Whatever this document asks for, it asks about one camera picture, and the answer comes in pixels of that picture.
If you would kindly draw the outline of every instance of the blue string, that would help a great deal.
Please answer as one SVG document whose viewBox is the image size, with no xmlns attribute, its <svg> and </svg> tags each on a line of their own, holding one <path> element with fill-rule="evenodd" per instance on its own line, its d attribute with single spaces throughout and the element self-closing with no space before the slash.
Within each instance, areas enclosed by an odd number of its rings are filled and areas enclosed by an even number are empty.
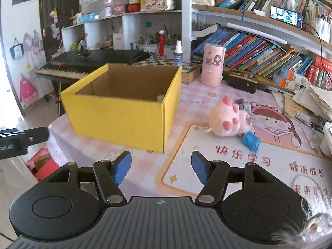
<svg viewBox="0 0 332 249">
<path fill-rule="evenodd" d="M 244 10 L 246 8 L 246 0 L 244 0 L 243 2 L 243 8 L 242 8 L 242 17 L 241 17 L 241 20 L 243 21 L 243 17 L 244 17 Z"/>
</svg>

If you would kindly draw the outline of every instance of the pink plush toy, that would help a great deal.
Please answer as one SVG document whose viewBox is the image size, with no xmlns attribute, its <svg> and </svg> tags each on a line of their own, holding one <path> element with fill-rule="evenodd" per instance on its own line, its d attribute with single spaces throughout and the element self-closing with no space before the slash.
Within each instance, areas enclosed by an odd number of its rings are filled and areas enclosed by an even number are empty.
<svg viewBox="0 0 332 249">
<path fill-rule="evenodd" d="M 249 114 L 233 104 L 229 96 L 225 96 L 212 109 L 209 117 L 209 130 L 218 137 L 236 136 L 251 129 Z"/>
</svg>

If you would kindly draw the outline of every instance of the smartphone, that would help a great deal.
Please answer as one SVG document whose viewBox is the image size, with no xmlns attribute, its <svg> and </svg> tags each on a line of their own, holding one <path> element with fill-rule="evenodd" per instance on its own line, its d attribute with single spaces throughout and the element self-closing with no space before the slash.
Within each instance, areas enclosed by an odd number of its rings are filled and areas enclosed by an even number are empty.
<svg viewBox="0 0 332 249">
<path fill-rule="evenodd" d="M 271 6 L 270 18 L 294 25 L 302 29 L 303 19 L 302 14 L 300 13 L 277 6 Z"/>
</svg>

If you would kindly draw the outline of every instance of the pink cylindrical container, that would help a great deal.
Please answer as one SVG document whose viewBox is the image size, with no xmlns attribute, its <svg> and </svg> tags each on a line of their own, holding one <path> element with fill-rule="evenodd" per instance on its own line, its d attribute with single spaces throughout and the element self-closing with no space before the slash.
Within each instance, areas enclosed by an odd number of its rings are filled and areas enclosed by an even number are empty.
<svg viewBox="0 0 332 249">
<path fill-rule="evenodd" d="M 222 80 L 226 48 L 215 44 L 204 45 L 202 76 L 205 86 L 217 87 Z"/>
</svg>

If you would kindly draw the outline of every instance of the yellow cardboard box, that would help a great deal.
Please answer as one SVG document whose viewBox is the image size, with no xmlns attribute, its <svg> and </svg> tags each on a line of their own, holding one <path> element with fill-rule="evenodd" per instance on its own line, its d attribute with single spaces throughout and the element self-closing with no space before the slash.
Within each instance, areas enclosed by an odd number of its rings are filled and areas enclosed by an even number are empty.
<svg viewBox="0 0 332 249">
<path fill-rule="evenodd" d="M 175 66 L 106 64 L 64 90 L 61 100 L 76 134 L 163 152 L 180 86 Z"/>
</svg>

